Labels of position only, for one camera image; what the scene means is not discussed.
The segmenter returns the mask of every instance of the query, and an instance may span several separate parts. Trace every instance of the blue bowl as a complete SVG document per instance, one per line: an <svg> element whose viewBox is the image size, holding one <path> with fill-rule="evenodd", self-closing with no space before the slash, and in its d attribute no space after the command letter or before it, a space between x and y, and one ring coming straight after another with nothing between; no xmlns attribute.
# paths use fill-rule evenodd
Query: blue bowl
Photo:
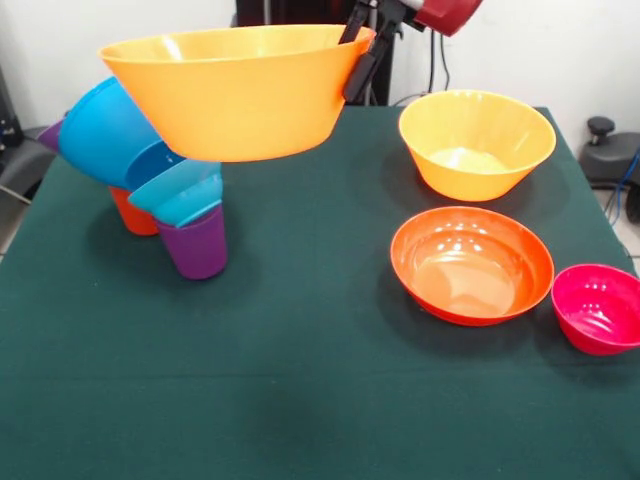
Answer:
<svg viewBox="0 0 640 480"><path fill-rule="evenodd" d="M129 203L181 228L222 203L220 164L185 160L144 184Z"/></svg>
<svg viewBox="0 0 640 480"><path fill-rule="evenodd" d="M169 150L115 77L73 107L60 129L59 147L78 170L130 191L184 160Z"/></svg>

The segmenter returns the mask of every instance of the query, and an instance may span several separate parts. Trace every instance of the bowl rim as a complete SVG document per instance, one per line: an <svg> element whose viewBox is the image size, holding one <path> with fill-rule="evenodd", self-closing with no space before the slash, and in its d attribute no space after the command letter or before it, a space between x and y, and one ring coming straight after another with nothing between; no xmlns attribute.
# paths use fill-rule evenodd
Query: bowl rim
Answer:
<svg viewBox="0 0 640 480"><path fill-rule="evenodd" d="M526 227L525 225L523 225L522 223L518 222L517 220L508 217L507 215L503 215L501 213L495 212L493 210L488 210L486 208L480 208L480 207L468 207L468 206L463 206L463 205L458 205L458 206L448 206L448 207L438 207L438 208L432 208L429 210L425 210L423 212L420 212L414 216L412 216L411 218L409 218L407 221L405 221L400 228L398 228L398 230L396 231L396 233L393 235L393 239L391 240L391 247L389 249L389 255L391 257L391 266L393 268L393 271L396 275L396 277L398 278L398 280L400 280L400 283L404 286L404 288L415 298L419 298L421 301L426 302L426 300L421 296L418 295L413 288L411 288L408 283L405 281L404 278L402 278L399 274L398 274L398 266L396 264L396 262L394 261L394 255L393 255L393 250L394 250L394 246L396 245L397 241L398 241L398 236L400 235L400 233L412 222L417 221L418 218L430 214L431 212L440 212L440 211L472 211L472 212L482 212L483 214L489 213L491 216L496 216L498 218L501 218L503 220L506 220L507 223L516 226L522 230L524 230L525 232L527 232L529 235L531 235L533 238L535 238L535 240L537 242L539 242L539 244L542 246L543 251L545 253L545 260L548 262L548 264L551 266L551 275L548 281L548 285L544 290L544 293L542 293L541 295L537 296L536 298L534 298L531 302L530 302L530 306L526 306L524 308L520 308L518 310L515 311L509 311L506 312L502 315L487 315L487 316L468 316L468 315L461 315L459 313L456 312L452 312L451 310L448 310L446 308L442 308L442 307L438 307L437 305L433 305L434 307L445 311L447 313L451 313L456 315L457 317L460 318L464 318L467 320L475 320L475 319L482 319L482 320L500 320L499 322L497 322L496 324L505 322L509 319L515 319L516 317L519 317L525 313L527 313L528 311L532 310L533 308L535 308L537 305L539 305L546 297L547 295L549 295L549 292L551 291L551 287L553 286L553 279L555 277L555 265L553 263L553 256L551 255L551 252L549 251L549 248L547 248L547 245L542 241L542 239L535 234L535 232L533 232L533 230L531 230L530 228Z"/></svg>
<svg viewBox="0 0 640 480"><path fill-rule="evenodd" d="M543 120L543 122L547 125L547 129L549 132L551 132L551 136L553 141L551 142L551 145L548 149L548 152L545 153L545 155L543 155L541 158L541 160L536 160L535 162L532 162L530 164L525 165L524 167L518 167L518 168L514 168L512 170L507 170L506 172L499 172L499 173L495 173L495 172L467 172L464 170L459 170L457 168L451 168L448 167L446 165L441 165L439 163L434 163L431 160L429 160L429 155L426 155L424 152L414 148L413 146L410 145L409 141L407 140L407 137L404 133L404 123L406 122L406 118L408 113L410 112L412 109L418 108L420 105L422 105L423 103L427 103L430 101L430 99L432 99L433 97L440 97L440 96L451 96L451 95L459 95L461 93L466 93L466 94L474 94L474 95L486 95L489 97L495 97L495 98L500 98L502 100L506 100L510 103L515 103L521 107L526 108L529 111L532 111L536 116L538 116L541 120ZM407 145L407 147L409 147L410 150L413 150L414 152L418 153L420 155L420 157L422 157L422 159L424 161L428 161L429 163L433 163L434 165L437 165L441 168L444 168L446 170L449 170L451 172L457 172L457 173L466 173L466 174L470 174L470 175L480 175L480 176L488 176L488 177L496 177L496 176L503 176L503 175L513 175L514 173L521 173L521 172L528 172L533 170L534 168L538 167L540 164L542 164L545 160L549 159L549 157L551 157L551 155L553 155L553 152L555 152L556 147L558 146L558 134L556 133L556 129L553 125L553 123L547 118L545 117L542 113L540 113L539 111L537 111L535 108L533 108L531 105L524 103L520 100L517 100L515 98L509 97L507 95L502 95L500 93L494 93L494 92L489 92L489 91L485 91L485 90L474 90L474 89L453 89L453 90L446 90L444 92L436 92L436 93L430 93L428 95L425 95L423 97L418 98L417 100L414 100L413 102L411 102L409 105L407 105L404 110L402 111L402 113L400 114L400 118L398 119L398 129L400 130L400 136L402 137L402 139L404 140L404 143Z"/></svg>
<svg viewBox="0 0 640 480"><path fill-rule="evenodd" d="M638 277L636 277L635 275L632 275L629 272L625 272L624 270L621 270L619 268L613 267L611 265L606 265L604 263L578 263L576 265L571 265L570 267L565 268L564 270L562 270L560 273L558 273L558 275L556 276L555 280L553 281L553 287L551 288L551 302L553 303L553 308L555 309L555 311L557 312L557 316L558 316L558 320L562 323L564 323L565 325L569 326L572 330L580 333L580 335L583 335L597 343L600 343L602 345L607 345L610 347L623 347L623 348L638 348L640 347L640 339L638 339L635 342L611 342L608 340L604 340L602 338L599 337L595 337L593 335L590 335L589 333L585 332L584 330L581 330L580 328L578 328L573 322L569 321L569 319L566 318L566 316L564 314L562 314L562 310L560 309L560 307L558 306L558 301L556 299L556 286L558 285L558 280L567 275L568 273L577 270L577 269L581 269L581 268L597 268L598 270L601 271L605 271L605 272L615 272L616 274L622 274L623 276L626 277L630 277L632 280L634 280L634 282L636 283L640 283L640 279Z"/></svg>
<svg viewBox="0 0 640 480"><path fill-rule="evenodd" d="M220 58L195 58L195 59L189 59L189 60L181 60L181 61L175 61L175 60L158 60L158 59L129 59L129 58L121 58L121 57L116 57L114 55L108 55L106 52L109 49L115 48L115 47L119 47L128 43L132 43L132 42L142 42L142 41L149 41L149 40L153 40L153 39L158 39L158 38L162 38L162 37L181 37L181 36L187 36L187 35L197 35L197 34L207 34L207 33L212 33L212 32L221 32L221 31L225 31L225 30L258 30L258 29L262 29L262 30L275 30L275 29L287 29L287 30L298 30L298 29L326 29L328 27L345 27L345 25L342 24L309 24L309 25L303 25L303 24L292 24L292 25L255 25L255 26L250 26L250 27L224 27L224 28L207 28L207 29L199 29L199 30L187 30L187 31L183 31L183 32L172 32L172 33L164 33L164 34L159 34L159 35L148 35L145 37L139 37L139 38L131 38L128 40L122 40L119 42L114 42L114 43L110 43L102 48L100 48L98 50L98 56L105 62L114 62L114 63L121 63L121 64L136 64L136 65L198 65L198 64L211 64L211 63L224 63L224 62L238 62L238 61L247 61L247 60L262 60L262 59L267 59L267 58L288 58L288 57L295 57L295 56L299 56L299 55L307 55L310 53L314 53L314 52L318 52L321 50L334 50L334 49L338 49L338 50L344 50L347 48L352 48L352 46L354 44L364 44L366 42L370 42L376 35L376 33L368 28L368 27L362 27L360 29L360 35L361 38L356 38L356 40L354 40L353 42L348 42L348 43L343 43L343 44L339 44L336 43L335 46L330 47L330 48L316 48L313 50L305 50L302 52L292 52L292 53L286 53L286 54L282 54L282 55L266 55L264 57L257 57L257 56L243 56L243 57L220 57Z"/></svg>

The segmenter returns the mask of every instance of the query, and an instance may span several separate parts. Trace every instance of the purple cup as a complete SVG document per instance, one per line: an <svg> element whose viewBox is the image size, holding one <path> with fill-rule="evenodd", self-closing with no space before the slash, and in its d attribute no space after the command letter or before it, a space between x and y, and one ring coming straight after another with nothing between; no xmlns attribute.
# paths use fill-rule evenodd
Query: purple cup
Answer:
<svg viewBox="0 0 640 480"><path fill-rule="evenodd" d="M156 220L160 237L180 274L189 280L205 280L227 264L222 205L182 228Z"/></svg>

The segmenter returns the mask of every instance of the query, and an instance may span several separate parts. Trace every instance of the pink bowl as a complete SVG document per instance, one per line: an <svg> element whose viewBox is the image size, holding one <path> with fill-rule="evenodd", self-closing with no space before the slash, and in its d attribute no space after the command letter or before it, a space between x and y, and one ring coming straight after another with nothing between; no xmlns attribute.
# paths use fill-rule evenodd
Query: pink bowl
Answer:
<svg viewBox="0 0 640 480"><path fill-rule="evenodd" d="M560 327L578 350L616 355L640 347L640 280L606 265L576 265L551 290Z"/></svg>

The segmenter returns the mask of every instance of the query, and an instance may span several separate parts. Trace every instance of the plastic bowl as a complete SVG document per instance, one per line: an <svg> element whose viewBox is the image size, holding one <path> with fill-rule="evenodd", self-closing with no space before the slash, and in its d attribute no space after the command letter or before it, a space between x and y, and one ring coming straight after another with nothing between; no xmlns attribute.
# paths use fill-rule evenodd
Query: plastic bowl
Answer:
<svg viewBox="0 0 640 480"><path fill-rule="evenodd" d="M341 25L227 28L160 35L100 55L171 150L241 162L324 142L342 90L374 32L339 45Z"/></svg>
<svg viewBox="0 0 640 480"><path fill-rule="evenodd" d="M549 121L517 100L477 91L434 93L409 105L400 133L420 174L457 200L501 197L556 145Z"/></svg>
<svg viewBox="0 0 640 480"><path fill-rule="evenodd" d="M590 355L640 347L640 280L607 265L577 265L558 275L552 290L560 327Z"/></svg>
<svg viewBox="0 0 640 480"><path fill-rule="evenodd" d="M81 172L109 186L135 190L184 160L161 140L114 78L73 107L59 134L62 156Z"/></svg>
<svg viewBox="0 0 640 480"><path fill-rule="evenodd" d="M420 306L469 327L532 309L554 274L549 251L530 230L472 207L438 208L407 221L391 243L391 262Z"/></svg>

